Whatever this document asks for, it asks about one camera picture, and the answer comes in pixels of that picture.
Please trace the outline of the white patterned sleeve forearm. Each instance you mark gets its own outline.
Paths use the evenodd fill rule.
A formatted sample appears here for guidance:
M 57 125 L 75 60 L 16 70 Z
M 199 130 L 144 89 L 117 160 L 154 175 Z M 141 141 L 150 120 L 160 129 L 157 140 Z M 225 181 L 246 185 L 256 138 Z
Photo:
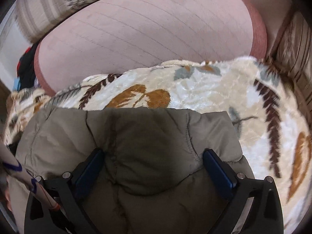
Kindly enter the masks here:
M 21 183 L 44 205 L 51 210 L 59 210 L 60 205 L 44 187 L 22 166 L 10 150 L 1 143 L 1 164 L 5 171 Z

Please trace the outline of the person's left hand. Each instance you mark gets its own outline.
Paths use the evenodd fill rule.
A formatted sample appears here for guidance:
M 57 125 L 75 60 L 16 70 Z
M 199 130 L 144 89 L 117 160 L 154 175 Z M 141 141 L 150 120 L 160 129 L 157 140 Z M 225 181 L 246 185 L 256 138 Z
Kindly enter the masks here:
M 5 189 L 4 195 L 5 195 L 5 199 L 6 199 L 6 206 L 12 212 L 13 210 L 12 210 L 10 193 L 9 193 L 9 189 L 8 188 Z

